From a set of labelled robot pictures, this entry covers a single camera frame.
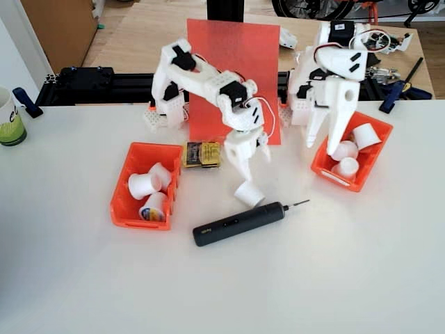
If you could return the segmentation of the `white fixed gripper finger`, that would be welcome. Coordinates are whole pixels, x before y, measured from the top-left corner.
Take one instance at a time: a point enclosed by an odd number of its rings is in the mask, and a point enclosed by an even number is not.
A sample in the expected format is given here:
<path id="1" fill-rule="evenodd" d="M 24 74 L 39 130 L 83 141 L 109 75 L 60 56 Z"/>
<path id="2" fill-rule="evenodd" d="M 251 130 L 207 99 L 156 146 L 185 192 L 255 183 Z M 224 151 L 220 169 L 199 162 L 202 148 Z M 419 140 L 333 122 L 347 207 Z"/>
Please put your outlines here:
<path id="1" fill-rule="evenodd" d="M 238 169 L 239 173 L 241 174 L 241 176 L 244 178 L 244 180 L 246 180 L 246 181 L 252 180 L 252 173 L 250 170 L 248 158 L 247 159 L 239 159 L 237 161 L 237 169 Z"/>
<path id="2" fill-rule="evenodd" d="M 354 111 L 333 111 L 330 114 L 327 154 L 335 153 Z"/>

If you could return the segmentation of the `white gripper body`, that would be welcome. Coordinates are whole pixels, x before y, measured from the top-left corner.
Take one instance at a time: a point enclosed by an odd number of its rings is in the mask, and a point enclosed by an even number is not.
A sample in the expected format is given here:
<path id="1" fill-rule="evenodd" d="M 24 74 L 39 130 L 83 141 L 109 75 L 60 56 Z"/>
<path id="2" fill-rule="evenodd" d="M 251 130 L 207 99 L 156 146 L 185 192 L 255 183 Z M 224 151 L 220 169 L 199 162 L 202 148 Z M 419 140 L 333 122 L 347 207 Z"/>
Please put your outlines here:
<path id="1" fill-rule="evenodd" d="M 326 78 L 311 82 L 314 92 L 311 96 L 311 112 L 327 109 L 331 113 L 353 114 L 357 108 L 358 81 L 342 78 Z"/>
<path id="2" fill-rule="evenodd" d="M 232 164 L 237 164 L 239 159 L 250 159 L 265 141 L 268 143 L 268 135 L 263 127 L 245 132 L 232 130 L 224 141 L 227 158 Z"/>

